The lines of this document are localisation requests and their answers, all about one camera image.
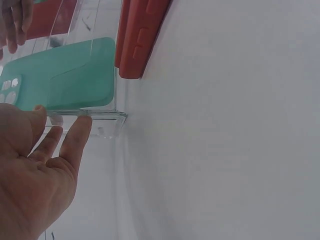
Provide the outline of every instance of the fingernail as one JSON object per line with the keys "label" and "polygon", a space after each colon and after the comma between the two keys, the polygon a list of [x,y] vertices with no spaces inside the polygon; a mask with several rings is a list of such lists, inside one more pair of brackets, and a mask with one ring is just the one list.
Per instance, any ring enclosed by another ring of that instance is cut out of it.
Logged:
{"label": "fingernail", "polygon": [[41,110],[42,108],[43,108],[42,105],[36,105],[33,110],[34,110],[34,111],[39,111],[39,110]]}

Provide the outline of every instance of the clear plastic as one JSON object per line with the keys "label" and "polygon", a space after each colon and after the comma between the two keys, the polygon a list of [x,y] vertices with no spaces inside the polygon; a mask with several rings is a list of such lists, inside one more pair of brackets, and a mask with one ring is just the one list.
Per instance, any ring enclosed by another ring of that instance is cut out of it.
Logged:
{"label": "clear plastic", "polygon": [[[59,11],[64,8],[67,1],[63,0],[61,2]],[[6,63],[18,58],[84,41],[91,41],[91,49],[88,51],[91,55],[94,39],[108,37],[114,39],[114,41],[116,40],[121,5],[121,0],[78,0],[68,32],[27,40],[23,46],[19,46],[15,54],[9,54],[5,47],[4,59],[1,61],[0,69]],[[53,24],[51,33],[57,32],[55,28],[56,25]],[[117,111],[117,76],[115,68],[114,97],[108,105],[81,109],[49,110],[47,111],[46,126],[59,125],[63,126],[64,131],[68,131],[77,116],[89,115],[96,123],[94,126],[97,125],[96,128],[92,129],[93,136],[102,138],[117,136],[127,117],[124,112]]]}

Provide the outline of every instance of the hand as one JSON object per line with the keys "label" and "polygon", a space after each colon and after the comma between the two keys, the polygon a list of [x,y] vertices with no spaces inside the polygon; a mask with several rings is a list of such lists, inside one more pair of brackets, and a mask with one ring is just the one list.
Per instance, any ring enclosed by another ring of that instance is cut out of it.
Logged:
{"label": "hand", "polygon": [[80,116],[52,157],[62,135],[45,129],[46,110],[21,111],[0,104],[0,239],[36,240],[72,202],[92,119]]}
{"label": "hand", "polygon": [[0,16],[0,60],[3,58],[2,48],[7,45],[14,54],[18,45],[27,39],[27,30],[32,22],[33,0],[0,0],[2,1],[2,17]]}

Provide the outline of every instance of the acrylic display holder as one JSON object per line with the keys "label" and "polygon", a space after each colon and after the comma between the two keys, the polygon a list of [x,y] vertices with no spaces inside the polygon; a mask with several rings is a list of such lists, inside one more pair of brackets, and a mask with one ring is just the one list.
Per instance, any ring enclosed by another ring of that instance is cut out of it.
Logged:
{"label": "acrylic display holder", "polygon": [[[69,4],[69,0],[63,0],[59,7],[57,16],[59,16],[61,11],[65,11]],[[66,46],[68,47],[68,45],[91,41],[91,44],[86,45],[87,48],[90,48],[86,49],[86,58],[89,59],[89,61],[84,60],[81,66],[76,65],[74,68],[66,70],[51,78],[54,80],[55,78],[57,80],[62,79],[65,82],[61,80],[61,84],[69,84],[68,79],[71,79],[73,76],[70,72],[77,71],[81,67],[87,66],[92,60],[95,40],[101,38],[112,39],[114,42],[113,51],[115,51],[115,39],[118,31],[121,4],[122,2],[120,0],[77,0],[69,29],[66,33],[53,34],[59,32],[57,28],[60,27],[60,23],[56,18],[49,36],[27,40],[26,43],[23,46],[19,46],[17,52],[12,55],[8,53],[7,48],[4,48],[4,59],[0,62],[0,70],[1,68],[3,69],[6,64],[9,66],[12,64],[12,61],[20,61],[21,58],[28,57],[29,55],[40,52],[42,53],[43,51],[53,52],[56,51],[56,48],[64,48]],[[117,75],[117,69],[114,68],[112,100],[109,104],[79,108],[57,108],[56,105],[54,109],[49,108],[47,111],[48,118],[46,126],[48,129],[51,126],[58,125],[63,126],[64,131],[67,132],[77,116],[89,115],[93,119],[91,131],[92,136],[99,136],[103,138],[112,138],[117,136],[127,117],[124,112],[117,110]],[[86,77],[88,78],[87,82],[90,83],[90,76]],[[59,96],[57,97],[57,93],[59,93],[59,91],[56,90],[55,92],[52,92],[52,89],[50,88],[49,95],[53,95],[55,100],[61,100]]]}

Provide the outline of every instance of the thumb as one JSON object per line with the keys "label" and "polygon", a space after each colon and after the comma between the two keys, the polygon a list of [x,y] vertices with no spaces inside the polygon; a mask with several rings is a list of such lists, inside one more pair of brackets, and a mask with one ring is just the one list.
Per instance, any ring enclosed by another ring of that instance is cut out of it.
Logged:
{"label": "thumb", "polygon": [[26,111],[25,114],[28,117],[32,128],[31,151],[44,133],[47,121],[47,111],[42,105],[37,105],[34,107],[33,111]]}

